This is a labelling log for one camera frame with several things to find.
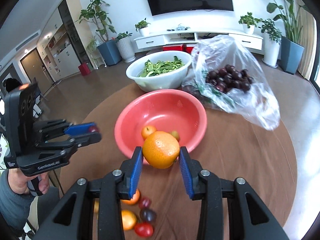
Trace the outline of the person left forearm grey sleeve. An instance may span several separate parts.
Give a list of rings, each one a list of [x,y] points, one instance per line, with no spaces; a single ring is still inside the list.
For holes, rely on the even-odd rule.
[[[1,237],[20,237],[30,215],[30,207],[35,197],[31,194],[16,194],[8,183],[6,169],[1,174]],[[37,221],[41,225],[59,202],[59,190],[50,186],[46,194],[37,199]]]

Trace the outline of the person left hand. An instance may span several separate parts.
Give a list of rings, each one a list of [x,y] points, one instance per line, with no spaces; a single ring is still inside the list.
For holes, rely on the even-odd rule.
[[[48,173],[42,173],[39,175],[41,181],[39,182],[39,190],[46,194],[50,188]],[[8,172],[8,183],[12,191],[16,194],[29,194],[28,181],[31,181],[38,176],[27,177],[19,168],[9,169]]]

